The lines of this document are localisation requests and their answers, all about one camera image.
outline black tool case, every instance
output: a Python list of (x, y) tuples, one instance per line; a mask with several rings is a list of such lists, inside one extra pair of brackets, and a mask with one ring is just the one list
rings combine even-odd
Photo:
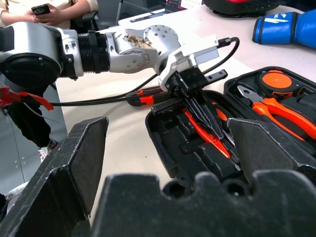
[[(256, 115), (241, 111), (242, 108), (228, 96), (215, 91), (206, 93), (211, 100), (216, 101), (235, 118), (256, 119)], [(228, 150), (233, 154), (231, 159), (224, 157), (212, 144), (205, 142), (198, 135), (181, 108), (175, 107), (155, 116), (149, 113), (146, 126), (171, 178), (193, 184), (195, 176), (203, 171), (211, 171), (220, 181), (244, 178), (238, 168), (236, 149), (224, 138), (222, 142), (230, 147)]]
[[(241, 75), (237, 78), (228, 80), (224, 85), (224, 94), (230, 98), (239, 108), (241, 113), (246, 112), (246, 114), (242, 114), (244, 117), (245, 115), (251, 114), (251, 116), (256, 117), (256, 119), (260, 121), (265, 121), (260, 115), (258, 115), (254, 110), (251, 108), (251, 101), (247, 98), (243, 98), (240, 93), (238, 92), (237, 86), (241, 85), (246, 88), (249, 88), (261, 96), (264, 96), (264, 91), (258, 84), (258, 76), (262, 72), (269, 72), (269, 71), (281, 71), (284, 74), (290, 76), (294, 79), (294, 85), (303, 88), (299, 95), (291, 96), (288, 98), (278, 98), (278, 96), (274, 96), (281, 104), (285, 107), (290, 108), (308, 120), (312, 121), (316, 124), (316, 83), (312, 82), (311, 80), (304, 78), (288, 69), (281, 68), (281, 67), (265, 67), (258, 69), (256, 71)], [(290, 128), (291, 131), (295, 132), (297, 135), (302, 137), (304, 141), (300, 141), (299, 139), (291, 136), (290, 134), (285, 132), (287, 137), (290, 137), (294, 141), (296, 141), (300, 147), (304, 148), (308, 153), (312, 156), (316, 157), (316, 141), (310, 138), (299, 126), (294, 124), (293, 122), (280, 117), (275, 116), (275, 118), (285, 125), (286, 127)]]

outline blue object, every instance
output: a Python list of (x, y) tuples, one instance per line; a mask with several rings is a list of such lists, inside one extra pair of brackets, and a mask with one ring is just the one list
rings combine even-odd
[(288, 12), (257, 19), (252, 40), (259, 44), (301, 43), (316, 48), (316, 9), (304, 14)]

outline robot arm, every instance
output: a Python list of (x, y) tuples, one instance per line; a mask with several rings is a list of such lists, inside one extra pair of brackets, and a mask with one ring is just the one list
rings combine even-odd
[(168, 77), (218, 57), (215, 36), (181, 46), (167, 26), (89, 32), (18, 22), (0, 30), (0, 71), (23, 87), (77, 79), (84, 73), (136, 73), (153, 68), (163, 90)]

